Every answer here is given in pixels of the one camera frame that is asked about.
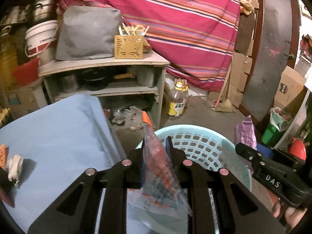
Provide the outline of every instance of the trash bin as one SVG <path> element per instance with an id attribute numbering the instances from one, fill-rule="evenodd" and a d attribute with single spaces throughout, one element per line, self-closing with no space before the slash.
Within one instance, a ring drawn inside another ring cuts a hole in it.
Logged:
<path id="1" fill-rule="evenodd" d="M 278 107 L 270 110 L 270 122 L 261 138 L 268 147 L 273 148 L 291 124 L 291 116 Z"/>

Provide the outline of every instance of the gray fabric cover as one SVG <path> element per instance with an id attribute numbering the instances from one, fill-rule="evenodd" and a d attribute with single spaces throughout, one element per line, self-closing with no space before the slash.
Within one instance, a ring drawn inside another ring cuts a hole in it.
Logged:
<path id="1" fill-rule="evenodd" d="M 113 57 L 121 13 L 114 8 L 70 6 L 57 45 L 56 59 L 86 60 Z"/>

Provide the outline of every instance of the green trash can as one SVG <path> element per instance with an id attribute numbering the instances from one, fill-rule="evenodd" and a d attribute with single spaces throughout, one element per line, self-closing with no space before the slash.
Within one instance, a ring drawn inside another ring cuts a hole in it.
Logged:
<path id="1" fill-rule="evenodd" d="M 285 131 L 278 132 L 270 122 L 261 138 L 261 141 L 268 147 L 273 148 L 285 134 Z"/>

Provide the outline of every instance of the black label on cardboard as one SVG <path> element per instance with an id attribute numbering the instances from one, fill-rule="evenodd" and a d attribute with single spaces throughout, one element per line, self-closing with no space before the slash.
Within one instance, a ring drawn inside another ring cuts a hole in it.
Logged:
<path id="1" fill-rule="evenodd" d="M 280 83 L 280 92 L 285 94 L 286 91 L 287 91 L 287 86 L 283 83 Z"/>

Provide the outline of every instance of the metal rivet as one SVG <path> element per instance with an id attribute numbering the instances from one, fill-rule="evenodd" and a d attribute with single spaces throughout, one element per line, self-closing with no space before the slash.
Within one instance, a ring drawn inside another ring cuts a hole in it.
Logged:
<path id="1" fill-rule="evenodd" d="M 225 169 L 225 168 L 222 168 L 219 170 L 219 173 L 223 176 L 227 176 L 229 174 L 229 170 L 228 169 Z"/>
<path id="2" fill-rule="evenodd" d="M 92 176 L 94 173 L 96 172 L 95 169 L 93 168 L 89 168 L 85 171 L 85 173 L 88 175 L 88 176 Z"/>
<path id="3" fill-rule="evenodd" d="M 129 165 L 132 164 L 132 162 L 131 162 L 130 159 L 125 159 L 125 160 L 123 160 L 121 163 L 122 163 L 122 165 L 124 165 L 124 166 L 129 166 Z"/>
<path id="4" fill-rule="evenodd" d="M 183 164 L 185 166 L 191 166 L 193 164 L 193 162 L 191 160 L 186 159 L 186 160 L 183 161 Z"/>

